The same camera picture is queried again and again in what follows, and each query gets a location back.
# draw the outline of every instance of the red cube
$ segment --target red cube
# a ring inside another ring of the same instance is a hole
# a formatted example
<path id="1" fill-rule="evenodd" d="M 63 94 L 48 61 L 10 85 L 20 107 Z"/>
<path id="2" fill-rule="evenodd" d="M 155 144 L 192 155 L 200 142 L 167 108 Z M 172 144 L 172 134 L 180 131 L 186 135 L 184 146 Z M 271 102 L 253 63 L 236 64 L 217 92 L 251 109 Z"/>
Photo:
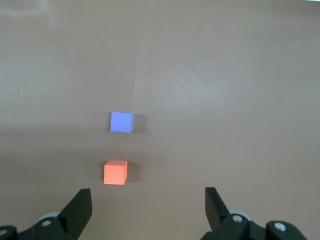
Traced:
<path id="1" fill-rule="evenodd" d="M 124 185 L 127 173 L 128 161 L 109 160 L 104 165 L 104 184 Z"/>

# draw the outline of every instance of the gray surface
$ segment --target gray surface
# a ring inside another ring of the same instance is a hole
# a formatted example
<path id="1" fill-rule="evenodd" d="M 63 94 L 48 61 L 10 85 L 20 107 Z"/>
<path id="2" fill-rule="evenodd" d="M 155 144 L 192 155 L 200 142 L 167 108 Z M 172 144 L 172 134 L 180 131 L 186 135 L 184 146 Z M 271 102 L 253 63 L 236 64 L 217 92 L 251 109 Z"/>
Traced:
<path id="1" fill-rule="evenodd" d="M 91 188 L 83 240 L 197 240 L 215 186 L 319 239 L 319 22 L 302 0 L 0 1 L 0 225 Z"/>

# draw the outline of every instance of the cube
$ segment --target cube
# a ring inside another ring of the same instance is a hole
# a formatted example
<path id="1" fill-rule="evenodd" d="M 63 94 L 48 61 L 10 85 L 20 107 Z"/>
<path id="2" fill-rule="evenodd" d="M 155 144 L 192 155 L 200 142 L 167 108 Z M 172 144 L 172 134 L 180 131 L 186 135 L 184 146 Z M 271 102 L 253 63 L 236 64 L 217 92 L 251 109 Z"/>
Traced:
<path id="1" fill-rule="evenodd" d="M 124 185 L 127 180 L 128 161 L 109 160 L 104 165 L 104 184 Z"/>
<path id="2" fill-rule="evenodd" d="M 134 128 L 134 114 L 131 112 L 118 112 L 111 113 L 111 132 L 118 133 L 132 133 Z"/>

